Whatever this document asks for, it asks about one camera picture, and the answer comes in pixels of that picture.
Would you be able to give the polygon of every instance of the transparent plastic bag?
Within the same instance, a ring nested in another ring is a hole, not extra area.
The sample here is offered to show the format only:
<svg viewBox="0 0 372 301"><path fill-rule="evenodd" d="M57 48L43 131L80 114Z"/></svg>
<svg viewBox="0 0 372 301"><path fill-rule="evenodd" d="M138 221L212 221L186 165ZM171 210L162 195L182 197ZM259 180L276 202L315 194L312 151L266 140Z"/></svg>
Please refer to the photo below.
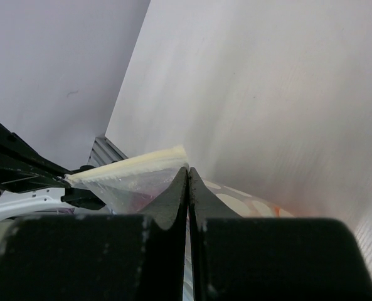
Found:
<svg viewBox="0 0 372 301"><path fill-rule="evenodd" d="M116 214L136 213L169 187L181 167L188 168L187 155L175 147L66 175L66 180L91 190Z"/></svg>

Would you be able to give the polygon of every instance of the white curved part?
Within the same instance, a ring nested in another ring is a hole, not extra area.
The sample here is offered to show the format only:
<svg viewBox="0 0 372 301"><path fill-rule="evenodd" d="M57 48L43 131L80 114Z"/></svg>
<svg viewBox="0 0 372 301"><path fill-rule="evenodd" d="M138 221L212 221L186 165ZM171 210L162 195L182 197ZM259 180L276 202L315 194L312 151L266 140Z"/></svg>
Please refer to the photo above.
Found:
<svg viewBox="0 0 372 301"><path fill-rule="evenodd" d="M36 211L73 209L72 205L60 201L64 195L64 188L48 188L21 194L6 191L0 197L0 221Z"/></svg>

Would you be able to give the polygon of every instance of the gray wall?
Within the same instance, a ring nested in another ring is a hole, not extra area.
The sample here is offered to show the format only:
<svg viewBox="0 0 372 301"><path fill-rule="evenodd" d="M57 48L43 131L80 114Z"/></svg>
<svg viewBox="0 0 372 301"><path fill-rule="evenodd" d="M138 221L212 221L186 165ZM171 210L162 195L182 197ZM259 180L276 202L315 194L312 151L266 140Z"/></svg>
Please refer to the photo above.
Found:
<svg viewBox="0 0 372 301"><path fill-rule="evenodd" d="M106 136L368 230L372 0L152 0Z"/></svg>
<svg viewBox="0 0 372 301"><path fill-rule="evenodd" d="M0 122L75 169L106 130L149 0L0 1Z"/></svg>

